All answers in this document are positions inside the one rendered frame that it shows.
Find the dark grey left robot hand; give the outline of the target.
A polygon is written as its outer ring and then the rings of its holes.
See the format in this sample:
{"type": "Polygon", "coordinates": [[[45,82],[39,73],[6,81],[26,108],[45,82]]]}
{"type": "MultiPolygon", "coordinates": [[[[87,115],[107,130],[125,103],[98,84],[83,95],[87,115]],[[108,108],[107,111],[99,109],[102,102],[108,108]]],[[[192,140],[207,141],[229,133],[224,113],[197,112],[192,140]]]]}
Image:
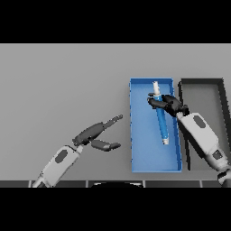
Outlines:
{"type": "Polygon", "coordinates": [[[97,138],[111,125],[115,124],[118,120],[122,119],[122,115],[117,115],[107,122],[96,123],[78,134],[75,138],[72,139],[73,144],[76,147],[80,145],[88,145],[89,143],[95,149],[98,149],[103,152],[110,152],[114,149],[117,149],[121,146],[120,143],[108,143],[97,138]]]}

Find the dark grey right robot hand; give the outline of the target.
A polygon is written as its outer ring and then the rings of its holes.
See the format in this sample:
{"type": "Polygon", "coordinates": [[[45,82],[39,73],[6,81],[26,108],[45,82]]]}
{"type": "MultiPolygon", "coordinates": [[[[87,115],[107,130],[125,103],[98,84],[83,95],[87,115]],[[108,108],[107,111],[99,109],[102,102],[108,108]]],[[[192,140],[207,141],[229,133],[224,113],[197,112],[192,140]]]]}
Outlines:
{"type": "Polygon", "coordinates": [[[189,107],[183,105],[176,97],[171,95],[162,95],[161,101],[154,97],[148,97],[147,102],[153,109],[164,109],[172,117],[176,117],[178,113],[182,113],[184,116],[189,115],[189,107]]]}

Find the blue pipe with pale end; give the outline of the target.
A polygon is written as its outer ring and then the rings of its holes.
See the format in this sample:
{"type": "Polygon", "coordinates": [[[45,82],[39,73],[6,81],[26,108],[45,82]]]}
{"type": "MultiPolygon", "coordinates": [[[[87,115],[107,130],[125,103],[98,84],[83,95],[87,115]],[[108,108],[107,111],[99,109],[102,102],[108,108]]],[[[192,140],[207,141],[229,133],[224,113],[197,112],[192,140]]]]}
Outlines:
{"type": "Polygon", "coordinates": [[[162,101],[161,91],[157,81],[154,81],[152,84],[153,92],[149,94],[150,98],[148,99],[148,103],[152,106],[153,109],[156,110],[160,132],[162,136],[162,143],[164,145],[168,145],[169,133],[166,125],[164,110],[162,107],[160,107],[160,102],[162,101]]]}

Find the dark grey bin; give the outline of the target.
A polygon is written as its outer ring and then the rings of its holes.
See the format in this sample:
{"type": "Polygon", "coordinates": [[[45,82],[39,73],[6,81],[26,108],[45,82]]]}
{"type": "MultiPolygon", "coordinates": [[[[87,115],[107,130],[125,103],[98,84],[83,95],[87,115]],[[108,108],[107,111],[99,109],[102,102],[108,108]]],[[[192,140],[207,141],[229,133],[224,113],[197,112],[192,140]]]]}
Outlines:
{"type": "MultiPolygon", "coordinates": [[[[181,79],[179,82],[179,97],[183,105],[188,105],[190,113],[199,113],[211,127],[218,138],[218,144],[229,162],[231,162],[231,109],[226,99],[224,80],[220,79],[181,79]]],[[[185,153],[188,170],[212,171],[204,159],[205,151],[196,143],[196,138],[184,129],[185,153]]],[[[204,134],[199,130],[200,142],[204,139],[208,144],[213,144],[214,135],[204,134]]]]}

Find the blue bin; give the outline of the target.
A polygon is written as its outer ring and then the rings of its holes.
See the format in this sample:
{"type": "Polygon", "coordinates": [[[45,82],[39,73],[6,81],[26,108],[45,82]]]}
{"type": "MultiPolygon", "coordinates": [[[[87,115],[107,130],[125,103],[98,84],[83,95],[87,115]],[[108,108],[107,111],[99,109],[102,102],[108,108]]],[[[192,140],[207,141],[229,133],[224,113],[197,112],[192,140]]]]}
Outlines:
{"type": "Polygon", "coordinates": [[[157,81],[163,95],[174,96],[172,78],[130,78],[130,139],[132,172],[181,172],[179,128],[175,117],[165,114],[169,143],[162,143],[157,113],[147,102],[157,81]]]}

